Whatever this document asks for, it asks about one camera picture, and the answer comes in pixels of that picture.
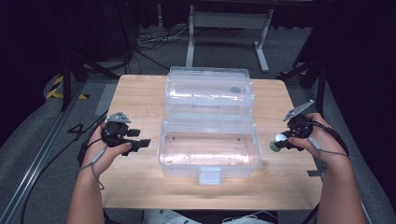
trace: black curtain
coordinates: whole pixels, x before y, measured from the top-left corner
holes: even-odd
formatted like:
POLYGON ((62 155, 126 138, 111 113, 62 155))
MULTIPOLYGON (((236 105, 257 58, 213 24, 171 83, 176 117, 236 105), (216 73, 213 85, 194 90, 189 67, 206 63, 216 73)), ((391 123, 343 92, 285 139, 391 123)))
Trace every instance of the black curtain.
POLYGON ((44 104, 44 87, 61 66, 58 36, 41 12, 29 1, 0 3, 0 146, 44 104))
POLYGON ((396 6, 375 0, 346 0, 338 6, 320 18, 300 62, 326 60, 346 125, 395 208, 396 6))

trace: yellow tape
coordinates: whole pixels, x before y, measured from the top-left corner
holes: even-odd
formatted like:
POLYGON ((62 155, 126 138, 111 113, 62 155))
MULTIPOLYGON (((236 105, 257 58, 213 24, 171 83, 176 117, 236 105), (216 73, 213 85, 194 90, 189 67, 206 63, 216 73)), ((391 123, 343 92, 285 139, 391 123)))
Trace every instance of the yellow tape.
MULTIPOLYGON (((62 75, 59 75, 56 80, 53 82, 52 87, 49 90, 49 93, 47 93, 47 98, 59 98, 63 99, 64 95, 62 93, 57 93, 56 90, 58 89, 59 85, 61 82, 64 80, 64 77, 62 75)), ((81 100, 88 100, 90 98, 89 94, 81 94, 78 99, 81 100)))

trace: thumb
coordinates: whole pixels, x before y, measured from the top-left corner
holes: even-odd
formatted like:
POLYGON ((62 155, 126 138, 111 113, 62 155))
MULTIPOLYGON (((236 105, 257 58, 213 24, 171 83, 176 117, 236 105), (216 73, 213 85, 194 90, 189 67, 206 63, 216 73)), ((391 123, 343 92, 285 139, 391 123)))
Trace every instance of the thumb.
POLYGON ((109 150, 109 151, 111 151, 111 153, 114 157, 117 157, 118 155, 128 151, 131 147, 132 147, 131 143, 124 143, 119 146, 112 147, 111 150, 109 150))
POLYGON ((315 149, 312 147, 312 145, 309 143, 309 141, 306 138, 290 137, 289 142, 294 146, 302 147, 306 149, 311 154, 315 152, 315 149))

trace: clear plastic container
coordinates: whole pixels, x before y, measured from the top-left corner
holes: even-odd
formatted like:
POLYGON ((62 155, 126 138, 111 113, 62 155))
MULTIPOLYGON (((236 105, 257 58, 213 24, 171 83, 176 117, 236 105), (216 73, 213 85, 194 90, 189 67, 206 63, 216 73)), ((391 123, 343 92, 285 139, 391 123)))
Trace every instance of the clear plastic container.
POLYGON ((165 175, 248 177, 262 161, 248 70, 172 67, 158 159, 165 175))

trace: metal frame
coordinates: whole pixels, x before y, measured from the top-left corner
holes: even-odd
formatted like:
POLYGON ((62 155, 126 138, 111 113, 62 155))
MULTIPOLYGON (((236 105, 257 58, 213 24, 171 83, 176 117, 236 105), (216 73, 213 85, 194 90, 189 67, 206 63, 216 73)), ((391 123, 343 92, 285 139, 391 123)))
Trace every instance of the metal frame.
POLYGON ((242 14, 242 13, 216 13, 197 12, 194 6, 190 7, 189 20, 189 46, 187 49, 186 67, 192 67, 194 59, 194 28, 195 27, 221 27, 221 28, 243 28, 261 29, 262 34, 258 41, 254 42, 254 49, 264 73, 269 72, 262 46, 268 33, 274 10, 269 9, 267 14, 242 14))
POLYGON ((76 84, 73 95, 71 97, 72 100, 70 104, 68 105, 68 107, 65 109, 64 112, 60 112, 58 118, 55 120, 52 128, 49 131, 49 135, 47 136, 43 145, 39 149, 29 169, 26 171, 26 174, 24 175, 22 182, 18 186, 18 189, 15 191, 14 196, 12 196, 12 199, 7 205, 6 210, 4 211, 3 215, 0 217, 0 223, 13 222, 17 213, 20 212, 21 206, 23 205, 23 202, 26 200, 30 188, 33 186, 39 173, 41 172, 44 163, 46 162, 48 156, 50 155, 53 149, 53 145, 59 134, 59 131, 64 125, 68 114, 73 108, 75 101, 80 96, 84 86, 85 83, 83 82, 79 82, 76 84))

